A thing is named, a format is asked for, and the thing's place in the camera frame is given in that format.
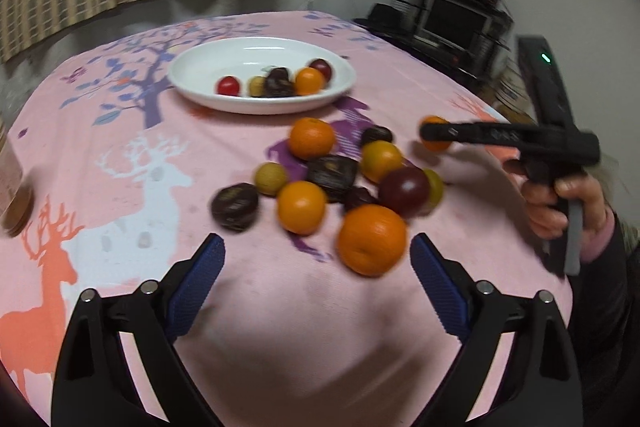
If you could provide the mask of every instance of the television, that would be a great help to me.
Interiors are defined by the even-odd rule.
[[[427,0],[415,37],[468,51],[477,34],[488,32],[492,18],[457,0]]]

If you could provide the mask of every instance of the hand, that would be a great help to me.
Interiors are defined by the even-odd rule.
[[[522,164],[508,160],[502,166],[511,174],[526,175]],[[527,216],[533,232],[541,239],[556,239],[568,226],[567,217],[550,208],[558,203],[558,196],[566,200],[584,202],[584,235],[586,245],[604,228],[607,222],[607,207],[600,183],[590,174],[576,174],[557,180],[553,188],[524,182],[520,189],[526,203]]]

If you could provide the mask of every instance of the screw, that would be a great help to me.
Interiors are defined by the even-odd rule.
[[[91,288],[87,288],[80,294],[80,298],[82,299],[82,302],[91,302],[92,300],[94,300],[94,297],[95,297],[95,290],[92,290]]]
[[[483,295],[491,295],[495,289],[494,285],[489,281],[478,281],[476,288],[478,288],[478,291]]]
[[[158,289],[158,281],[149,279],[140,285],[140,291],[146,295],[149,295]]]
[[[551,302],[554,301],[554,296],[550,291],[547,290],[542,290],[539,294],[538,297],[540,298],[541,301],[543,301],[545,304],[549,304]]]

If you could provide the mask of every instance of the orange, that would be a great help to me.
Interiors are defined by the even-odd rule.
[[[403,163],[402,153],[392,143],[378,140],[362,148],[360,170],[374,183],[380,183],[382,178],[401,168]]]
[[[326,194],[311,182],[293,182],[278,194],[278,219],[283,229],[298,235],[314,233],[324,219]]]
[[[334,128],[317,118],[300,118],[289,134],[289,151],[301,160],[326,156],[334,145]]]
[[[401,259],[406,236],[406,223],[398,214],[378,204],[365,204],[344,217],[338,254],[354,272],[378,277]]]
[[[425,116],[420,122],[420,125],[418,126],[418,136],[420,136],[420,127],[422,127],[422,124],[425,124],[425,123],[449,123],[449,122],[439,116]],[[422,138],[420,138],[420,141],[422,142],[422,145],[424,145],[425,148],[431,152],[444,152],[449,147],[451,147],[451,142],[430,142],[427,140],[423,140]]]
[[[324,88],[326,80],[324,74],[314,68],[303,68],[298,71],[294,80],[296,94],[305,96],[307,94],[315,94]]]

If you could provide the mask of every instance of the orange deer print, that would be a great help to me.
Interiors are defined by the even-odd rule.
[[[51,204],[45,199],[38,215],[38,248],[29,242],[29,223],[21,235],[24,251],[42,267],[42,306],[28,311],[9,312],[0,317],[0,358],[11,374],[15,371],[17,384],[27,397],[24,372],[53,374],[58,362],[60,346],[65,336],[65,301],[60,283],[76,283],[78,275],[69,263],[62,242],[78,235],[84,227],[74,228],[76,213],[69,216],[60,204],[58,220],[50,220]]]
[[[483,122],[495,122],[497,119],[490,113],[484,110],[484,106],[481,103],[469,100],[462,95],[458,95],[457,100],[450,100],[449,103],[458,109],[462,109],[479,118]],[[511,147],[496,147],[495,145],[486,145],[484,147],[489,154],[492,154],[500,163],[504,163],[507,160],[512,160],[518,157],[518,150]]]

